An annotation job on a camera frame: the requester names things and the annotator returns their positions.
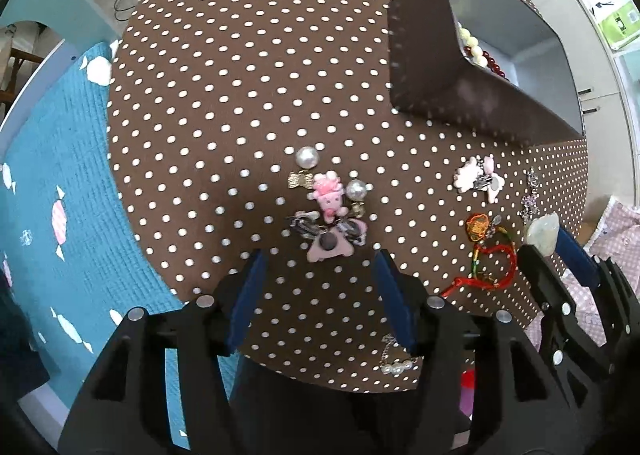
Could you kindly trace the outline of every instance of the open box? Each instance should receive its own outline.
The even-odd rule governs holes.
[[[467,59],[458,22],[510,81]],[[523,146],[584,136],[560,39],[522,0],[392,0],[388,26],[398,110]]]

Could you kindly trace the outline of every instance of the pink bear charm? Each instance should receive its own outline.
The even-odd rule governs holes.
[[[344,189],[335,171],[318,173],[314,177],[314,199],[318,201],[322,216],[327,224],[332,224],[336,216],[346,216],[349,209],[342,205]]]

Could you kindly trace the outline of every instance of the table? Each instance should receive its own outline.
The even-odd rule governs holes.
[[[520,149],[392,110],[386,2],[141,0],[110,91],[111,168],[136,239],[171,291],[194,299],[253,248],[268,251],[241,352],[346,391],[414,388],[420,370],[379,371],[390,328],[370,278],[375,250],[437,292],[469,269],[469,213],[500,213],[521,242],[528,168],[540,174],[541,210],[558,212],[572,233],[586,197],[583,140]],[[306,241],[287,228],[288,216],[318,208],[306,190],[287,188],[302,146],[319,151],[314,172],[372,188],[367,245],[351,258],[308,263]],[[491,207],[484,194],[451,186],[463,157],[490,153],[506,178]],[[507,309],[523,327],[538,312],[519,273],[506,291],[463,289],[449,300],[475,313]]]

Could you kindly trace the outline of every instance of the blue bedding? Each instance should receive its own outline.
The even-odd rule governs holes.
[[[34,107],[2,165],[3,268],[50,385],[67,406],[127,310],[182,305],[143,257],[111,177],[109,88],[87,73],[110,60],[103,43],[76,61]],[[237,356],[220,358],[227,395],[237,363]],[[171,353],[167,368],[172,437],[186,446]]]

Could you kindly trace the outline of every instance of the bolt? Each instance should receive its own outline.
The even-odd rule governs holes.
[[[432,309],[442,309],[444,300],[440,296],[430,296],[427,298],[427,305]]]
[[[215,298],[213,298],[212,295],[203,294],[202,296],[199,296],[198,299],[196,300],[196,305],[202,309],[206,309],[207,307],[211,307],[214,301],[215,301]]]
[[[562,353],[562,350],[556,350],[552,357],[552,361],[554,362],[554,365],[556,366],[559,365],[560,363],[562,363],[563,359],[564,359],[564,354]]]
[[[127,318],[131,321],[139,321],[145,315],[145,310],[142,307],[133,307],[128,313]]]
[[[498,310],[495,313],[495,318],[500,323],[509,323],[511,321],[511,314],[509,314],[506,310]]]

